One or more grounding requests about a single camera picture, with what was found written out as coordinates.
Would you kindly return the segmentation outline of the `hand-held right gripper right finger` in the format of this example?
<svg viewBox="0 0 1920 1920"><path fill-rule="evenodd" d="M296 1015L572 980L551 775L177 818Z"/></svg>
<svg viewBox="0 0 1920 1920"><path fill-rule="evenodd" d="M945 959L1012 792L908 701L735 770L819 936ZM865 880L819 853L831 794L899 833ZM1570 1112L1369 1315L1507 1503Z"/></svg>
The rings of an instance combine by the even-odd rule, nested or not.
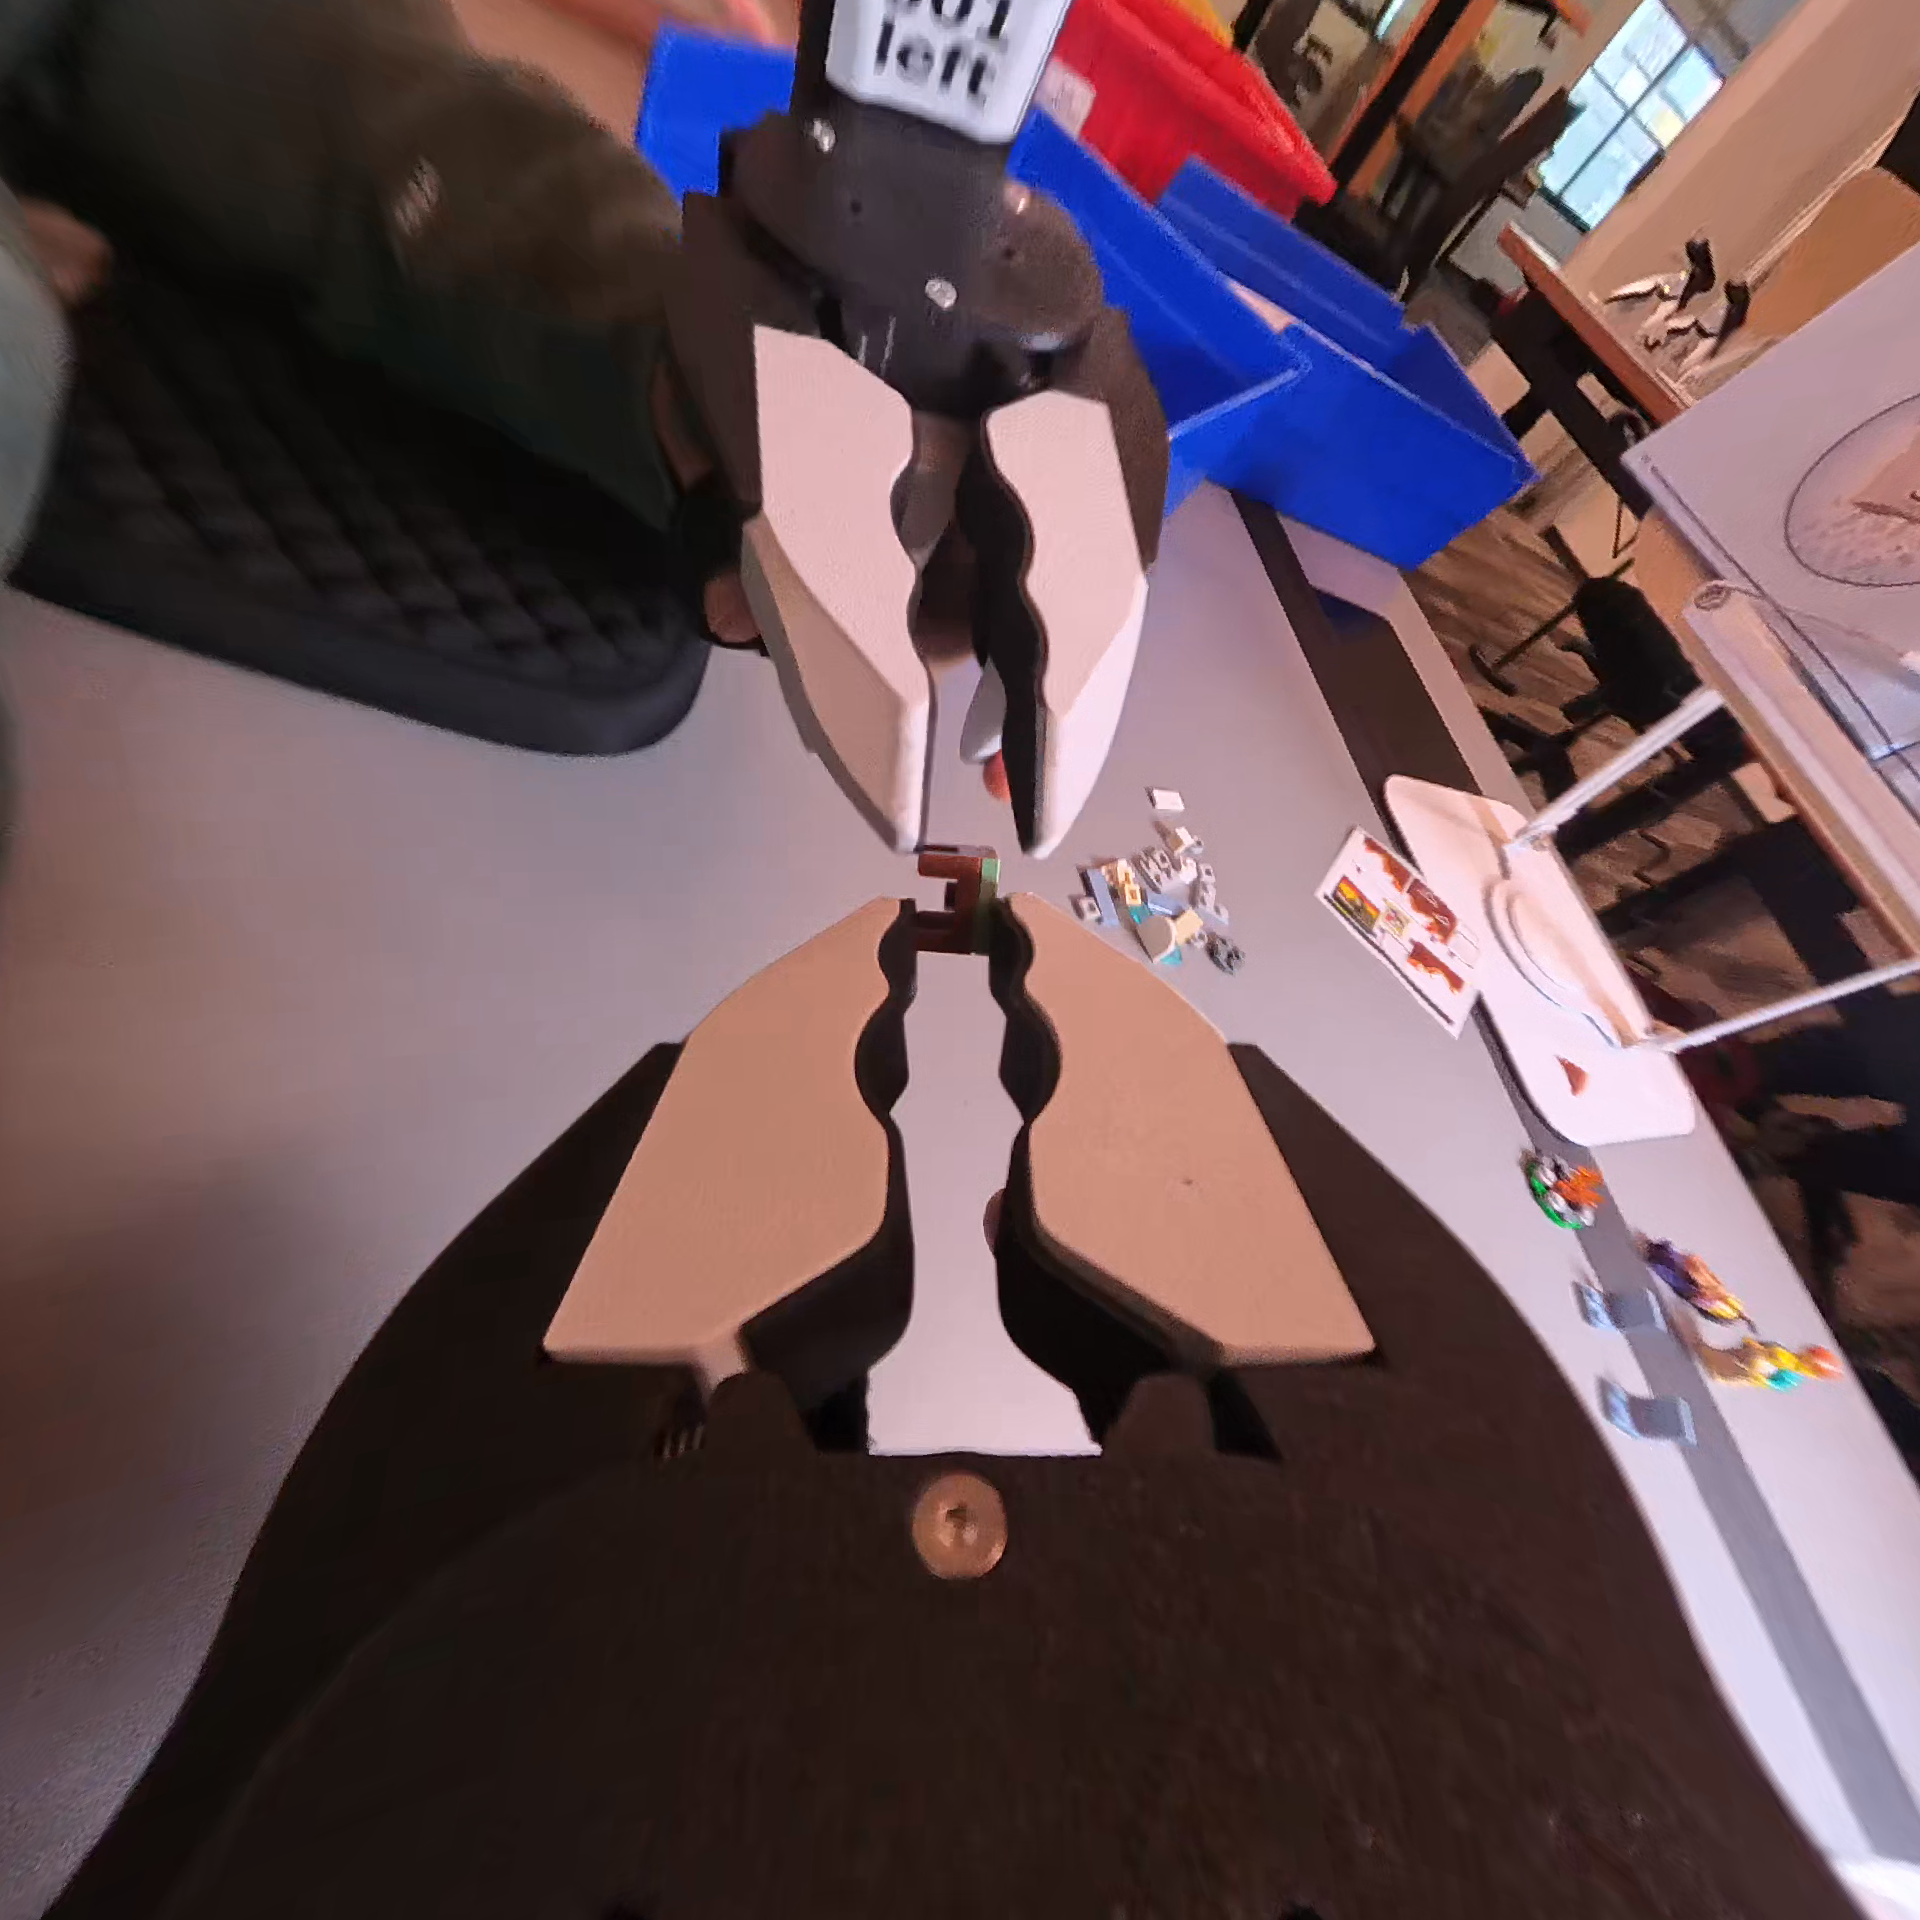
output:
<svg viewBox="0 0 1920 1920"><path fill-rule="evenodd" d="M999 1313L1075 1396L1154 1375L1369 1361L1377 1335L1232 1045L1059 905L996 907L999 1087L1017 1135Z"/></svg>

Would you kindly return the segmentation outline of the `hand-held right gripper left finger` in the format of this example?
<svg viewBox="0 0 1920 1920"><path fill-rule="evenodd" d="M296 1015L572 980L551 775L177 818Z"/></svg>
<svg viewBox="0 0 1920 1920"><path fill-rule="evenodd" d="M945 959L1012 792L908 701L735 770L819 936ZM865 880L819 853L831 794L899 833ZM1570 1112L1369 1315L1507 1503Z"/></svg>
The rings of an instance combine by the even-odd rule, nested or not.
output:
<svg viewBox="0 0 1920 1920"><path fill-rule="evenodd" d="M544 1332L574 1365L763 1372L826 1403L889 1353L914 1299L905 1010L914 907L874 899L688 1034Z"/></svg>

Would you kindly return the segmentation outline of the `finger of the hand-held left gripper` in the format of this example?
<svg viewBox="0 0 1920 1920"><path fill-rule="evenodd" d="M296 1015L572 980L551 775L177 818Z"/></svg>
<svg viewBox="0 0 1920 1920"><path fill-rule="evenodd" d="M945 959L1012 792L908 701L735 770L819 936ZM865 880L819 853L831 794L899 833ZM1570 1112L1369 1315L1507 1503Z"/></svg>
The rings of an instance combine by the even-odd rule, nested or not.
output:
<svg viewBox="0 0 1920 1920"><path fill-rule="evenodd" d="M982 663L962 756L994 755L1023 850L1068 837L1113 746L1148 570L1105 403L1042 392L988 413L955 517Z"/></svg>
<svg viewBox="0 0 1920 1920"><path fill-rule="evenodd" d="M819 336L758 324L753 372L760 507L742 584L803 744L887 848L918 850L932 693L896 529L913 413Z"/></svg>

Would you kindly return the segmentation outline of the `brown toy brick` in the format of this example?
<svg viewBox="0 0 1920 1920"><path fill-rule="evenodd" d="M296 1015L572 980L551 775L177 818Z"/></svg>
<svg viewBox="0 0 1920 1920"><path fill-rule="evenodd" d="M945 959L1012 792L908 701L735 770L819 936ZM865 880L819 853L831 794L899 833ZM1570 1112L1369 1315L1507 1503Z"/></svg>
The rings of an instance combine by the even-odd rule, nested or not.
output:
<svg viewBox="0 0 1920 1920"><path fill-rule="evenodd" d="M918 945L924 954L975 954L970 923L975 907L977 856L992 848L927 848L920 877L945 888L940 905L918 911Z"/></svg>

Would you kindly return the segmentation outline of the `grey desk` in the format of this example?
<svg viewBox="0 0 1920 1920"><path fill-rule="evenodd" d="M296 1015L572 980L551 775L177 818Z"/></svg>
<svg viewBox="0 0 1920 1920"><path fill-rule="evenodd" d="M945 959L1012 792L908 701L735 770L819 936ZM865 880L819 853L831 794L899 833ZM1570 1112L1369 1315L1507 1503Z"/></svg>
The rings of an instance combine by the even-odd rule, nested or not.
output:
<svg viewBox="0 0 1920 1920"><path fill-rule="evenodd" d="M1815 1845L1916 1864L1916 1484L1856 1380L1667 1383L1576 1306L1490 1042L1450 1039L1319 903L1380 829L1367 727L1279 581L1378 613L1465 773L1512 801L1402 576L1220 491L1172 520L1136 683L1064 850L1183 792L1246 970L1168 972L1418 1194L1595 1383L1719 1689ZM4 594L4 1915L42 1915L201 1666L303 1442L399 1296L638 1057L913 865L755 657L663 746L544 760Z"/></svg>

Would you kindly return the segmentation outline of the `person's left hand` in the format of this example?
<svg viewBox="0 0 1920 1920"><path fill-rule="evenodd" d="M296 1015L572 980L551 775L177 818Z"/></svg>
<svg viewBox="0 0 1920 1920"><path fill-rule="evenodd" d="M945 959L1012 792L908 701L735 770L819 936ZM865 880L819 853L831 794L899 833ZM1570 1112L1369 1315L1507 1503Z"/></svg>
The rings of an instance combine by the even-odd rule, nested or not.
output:
<svg viewBox="0 0 1920 1920"><path fill-rule="evenodd" d="M742 570L742 515L722 475L704 420L692 407L672 357L651 372L651 420L674 490L671 533L688 572L699 579L704 629L726 650L763 651Z"/></svg>

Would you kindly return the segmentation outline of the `pile of small toy bricks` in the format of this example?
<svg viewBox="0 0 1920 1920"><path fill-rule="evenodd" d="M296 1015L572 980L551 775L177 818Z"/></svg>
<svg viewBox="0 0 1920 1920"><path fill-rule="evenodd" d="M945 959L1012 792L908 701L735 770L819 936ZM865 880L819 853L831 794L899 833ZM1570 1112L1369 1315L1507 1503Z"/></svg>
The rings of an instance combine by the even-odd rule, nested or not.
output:
<svg viewBox="0 0 1920 1920"><path fill-rule="evenodd" d="M1193 962L1236 976L1246 952L1220 896L1210 840L1177 786L1151 785L1144 803L1145 840L1079 867L1068 915L1094 933L1124 937L1153 970Z"/></svg>

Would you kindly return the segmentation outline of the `red storage bin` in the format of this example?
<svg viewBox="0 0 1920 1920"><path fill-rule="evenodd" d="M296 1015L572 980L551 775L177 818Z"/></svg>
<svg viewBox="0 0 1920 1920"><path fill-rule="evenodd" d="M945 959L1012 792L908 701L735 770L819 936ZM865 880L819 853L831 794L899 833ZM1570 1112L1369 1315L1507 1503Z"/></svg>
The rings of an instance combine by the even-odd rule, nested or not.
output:
<svg viewBox="0 0 1920 1920"><path fill-rule="evenodd" d="M1338 192L1264 74L1188 5L1070 5L1036 108L1148 203L1188 162L1287 223Z"/></svg>

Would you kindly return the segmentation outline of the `sticker sheet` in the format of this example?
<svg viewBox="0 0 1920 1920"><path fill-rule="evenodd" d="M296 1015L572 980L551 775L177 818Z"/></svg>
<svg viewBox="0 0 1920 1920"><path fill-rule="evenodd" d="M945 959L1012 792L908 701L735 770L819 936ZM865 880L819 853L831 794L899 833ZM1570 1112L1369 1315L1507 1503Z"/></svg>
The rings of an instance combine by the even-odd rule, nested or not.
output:
<svg viewBox="0 0 1920 1920"><path fill-rule="evenodd" d="M1353 828L1314 896L1450 1039L1463 1034L1482 1002L1482 945L1403 853Z"/></svg>

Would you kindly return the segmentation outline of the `toy campfire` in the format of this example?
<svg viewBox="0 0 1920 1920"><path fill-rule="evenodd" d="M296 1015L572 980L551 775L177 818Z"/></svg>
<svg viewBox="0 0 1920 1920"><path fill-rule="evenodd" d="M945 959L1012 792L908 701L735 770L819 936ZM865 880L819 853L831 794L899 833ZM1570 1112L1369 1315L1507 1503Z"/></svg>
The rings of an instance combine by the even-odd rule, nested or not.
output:
<svg viewBox="0 0 1920 1920"><path fill-rule="evenodd" d="M1532 1202L1554 1227L1586 1233L1595 1226L1609 1194L1595 1163L1534 1147L1520 1169Z"/></svg>

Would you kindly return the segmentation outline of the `black wrist rest pad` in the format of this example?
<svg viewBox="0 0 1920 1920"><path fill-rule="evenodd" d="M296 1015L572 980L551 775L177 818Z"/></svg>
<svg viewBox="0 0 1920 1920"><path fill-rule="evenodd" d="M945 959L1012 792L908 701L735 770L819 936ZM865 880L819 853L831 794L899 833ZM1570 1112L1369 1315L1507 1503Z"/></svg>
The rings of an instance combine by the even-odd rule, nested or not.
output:
<svg viewBox="0 0 1920 1920"><path fill-rule="evenodd" d="M665 539L286 303L126 256L74 348L25 594L511 749L642 753L695 706Z"/></svg>

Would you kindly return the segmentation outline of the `purple toy piece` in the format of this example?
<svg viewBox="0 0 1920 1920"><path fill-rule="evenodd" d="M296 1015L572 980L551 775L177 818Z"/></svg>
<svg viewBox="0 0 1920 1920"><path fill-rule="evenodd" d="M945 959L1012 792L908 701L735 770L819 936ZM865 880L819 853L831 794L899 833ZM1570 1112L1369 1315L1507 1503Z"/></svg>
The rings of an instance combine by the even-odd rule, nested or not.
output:
<svg viewBox="0 0 1920 1920"><path fill-rule="evenodd" d="M1706 1323L1756 1332L1751 1313L1703 1257L1684 1252L1671 1239L1656 1236L1640 1236L1640 1257L1648 1276Z"/></svg>

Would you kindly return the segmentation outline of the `wooden table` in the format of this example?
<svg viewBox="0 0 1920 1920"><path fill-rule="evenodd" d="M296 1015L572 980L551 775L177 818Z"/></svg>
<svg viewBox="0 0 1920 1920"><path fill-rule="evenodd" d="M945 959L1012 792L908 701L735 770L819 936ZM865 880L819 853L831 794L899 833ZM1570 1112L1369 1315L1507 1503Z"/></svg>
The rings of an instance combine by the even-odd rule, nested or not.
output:
<svg viewBox="0 0 1920 1920"><path fill-rule="evenodd" d="M1496 313L1496 345L1524 376L1527 395L1544 413L1550 397L1582 377L1593 377L1650 425L1667 425L1692 404L1679 363L1643 345L1647 324L1617 317L1608 303L1580 292L1520 225L1500 231L1497 251L1520 274L1520 290Z"/></svg>

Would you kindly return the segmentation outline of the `toy minifigure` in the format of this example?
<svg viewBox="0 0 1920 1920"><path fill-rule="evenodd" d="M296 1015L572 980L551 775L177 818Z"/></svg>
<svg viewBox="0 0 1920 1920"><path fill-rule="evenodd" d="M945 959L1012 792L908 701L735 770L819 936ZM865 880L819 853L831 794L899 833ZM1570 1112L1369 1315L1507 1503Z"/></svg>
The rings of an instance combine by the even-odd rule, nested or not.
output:
<svg viewBox="0 0 1920 1920"><path fill-rule="evenodd" d="M1793 1393L1803 1383L1843 1379L1841 1359L1825 1346L1793 1348L1759 1335L1743 1335L1736 1345L1702 1340L1695 1345L1702 1372L1721 1386L1756 1386Z"/></svg>

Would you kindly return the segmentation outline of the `open instruction booklet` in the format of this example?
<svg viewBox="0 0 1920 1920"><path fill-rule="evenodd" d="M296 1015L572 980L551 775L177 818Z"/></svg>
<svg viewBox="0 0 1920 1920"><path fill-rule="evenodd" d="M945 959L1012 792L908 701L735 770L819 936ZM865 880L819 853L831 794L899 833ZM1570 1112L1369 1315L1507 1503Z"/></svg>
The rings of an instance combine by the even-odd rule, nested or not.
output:
<svg viewBox="0 0 1920 1920"><path fill-rule="evenodd" d="M1918 249L1627 455L1884 785L1918 780Z"/></svg>

